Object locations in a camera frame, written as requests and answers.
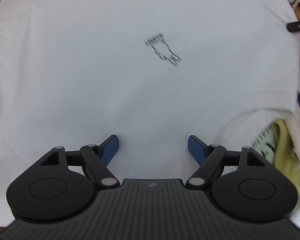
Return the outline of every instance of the black device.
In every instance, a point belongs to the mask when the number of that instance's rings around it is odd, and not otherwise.
[[[7,201],[16,220],[2,240],[300,240],[288,219],[294,185],[251,147],[206,145],[191,135],[199,164],[181,179],[125,179],[106,167],[116,135],[79,151],[55,147],[13,181]],[[85,176],[70,171],[81,166]],[[221,176],[225,166],[238,166]]]

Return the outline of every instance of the yellow fabric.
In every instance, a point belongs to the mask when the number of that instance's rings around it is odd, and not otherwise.
[[[283,119],[275,120],[271,128],[276,142],[274,166],[292,182],[300,195],[300,163],[288,128]]]

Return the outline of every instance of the blue gripper pad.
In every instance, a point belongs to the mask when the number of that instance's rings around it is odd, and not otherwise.
[[[206,146],[202,141],[200,141],[196,136],[191,135],[188,138],[188,151],[194,158],[194,160],[201,166],[201,164],[207,159],[204,146]]]
[[[108,166],[112,158],[119,149],[119,139],[117,136],[109,137],[111,139],[105,146],[103,146],[102,156],[100,160],[105,166]]]

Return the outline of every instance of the ridged black surface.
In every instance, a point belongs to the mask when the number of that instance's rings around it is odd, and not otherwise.
[[[206,194],[180,180],[126,179],[101,191],[92,205],[54,224],[12,223],[6,240],[300,240],[288,220],[267,224],[237,221],[217,210]]]

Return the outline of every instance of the silver screw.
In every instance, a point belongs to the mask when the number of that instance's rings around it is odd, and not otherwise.
[[[104,178],[101,180],[101,183],[105,186],[113,186],[117,183],[117,180],[114,178]]]
[[[194,178],[189,179],[189,183],[193,186],[201,186],[204,184],[204,179],[194,177]]]

